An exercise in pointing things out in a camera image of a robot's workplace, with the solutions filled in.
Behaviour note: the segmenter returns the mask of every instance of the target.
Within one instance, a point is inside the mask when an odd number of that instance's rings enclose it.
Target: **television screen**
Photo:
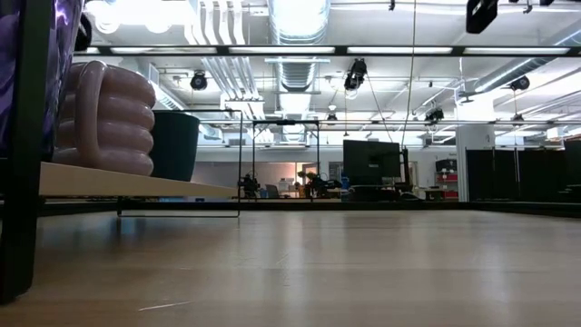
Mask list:
[[[352,185],[382,184],[384,177],[401,177],[399,144],[344,140],[343,165]]]

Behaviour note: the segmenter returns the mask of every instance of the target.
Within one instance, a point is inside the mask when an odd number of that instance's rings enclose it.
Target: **purple object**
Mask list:
[[[73,59],[74,40],[84,0],[53,2],[44,106],[44,158],[53,152],[54,131],[65,77]],[[22,0],[0,0],[0,157],[9,144],[8,117],[13,108],[16,52],[21,35],[18,24]]]

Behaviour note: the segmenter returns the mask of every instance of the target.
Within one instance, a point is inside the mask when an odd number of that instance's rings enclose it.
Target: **wooden floor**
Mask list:
[[[581,326],[581,222],[484,212],[43,218],[0,326]]]

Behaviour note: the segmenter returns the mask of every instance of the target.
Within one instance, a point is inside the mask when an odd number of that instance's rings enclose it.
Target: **red object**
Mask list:
[[[446,174],[446,178],[444,178],[444,174],[439,174],[438,175],[438,182],[457,182],[458,181],[458,175],[456,173],[447,173]]]
[[[446,199],[458,198],[458,191],[445,191],[444,192],[444,197]]]

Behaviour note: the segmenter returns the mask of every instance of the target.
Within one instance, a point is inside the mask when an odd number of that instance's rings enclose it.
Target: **dark green vase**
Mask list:
[[[189,182],[198,149],[200,120],[180,112],[156,112],[152,177]]]

